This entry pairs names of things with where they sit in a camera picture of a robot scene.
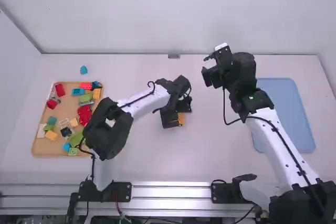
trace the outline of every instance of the tabletop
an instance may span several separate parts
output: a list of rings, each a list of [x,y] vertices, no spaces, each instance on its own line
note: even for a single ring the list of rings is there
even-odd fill
[[[223,122],[223,93],[207,88],[201,68],[205,55],[48,55],[43,56],[29,94],[1,162],[1,183],[79,183],[89,173],[90,158],[36,158],[31,146],[52,84],[57,81],[95,81],[104,85],[104,97],[130,97],[147,88],[148,81],[174,80],[180,74],[192,85],[191,114],[183,127],[164,130],[159,113],[134,123],[126,146],[111,162],[115,180],[147,182],[210,182],[254,173],[260,181],[275,183],[266,156],[257,152],[247,126]],[[336,180],[334,149],[336,101],[316,55],[255,55],[257,77],[292,78],[316,142],[303,154],[322,179]],[[79,69],[88,68],[82,76]],[[226,99],[228,121],[237,118]]]

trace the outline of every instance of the yellow block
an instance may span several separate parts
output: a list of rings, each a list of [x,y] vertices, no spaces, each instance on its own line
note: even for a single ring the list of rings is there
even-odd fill
[[[76,118],[73,118],[69,121],[71,127],[76,127],[78,126],[78,122],[77,122],[77,119]]]
[[[99,100],[100,99],[101,89],[94,89],[93,90],[93,99]]]
[[[47,131],[47,133],[44,136],[52,141],[55,141],[57,134],[53,131]]]

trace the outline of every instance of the metal frame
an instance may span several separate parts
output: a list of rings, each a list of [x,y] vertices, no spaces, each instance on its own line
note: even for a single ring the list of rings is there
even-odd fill
[[[251,204],[213,204],[210,183],[132,182],[132,200],[120,203],[130,216],[242,217]],[[65,215],[75,184],[0,184],[0,215]],[[86,214],[86,203],[79,202],[76,215]],[[117,216],[112,202],[89,204],[89,215]]]

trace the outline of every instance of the orange block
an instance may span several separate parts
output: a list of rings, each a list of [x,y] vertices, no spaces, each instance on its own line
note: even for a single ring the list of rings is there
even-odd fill
[[[93,90],[93,99],[99,100],[100,99],[101,89],[94,89]]]

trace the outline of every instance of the white backdrop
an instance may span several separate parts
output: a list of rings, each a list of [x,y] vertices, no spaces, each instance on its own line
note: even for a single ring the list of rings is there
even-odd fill
[[[44,52],[319,53],[336,90],[335,0],[0,0]]]

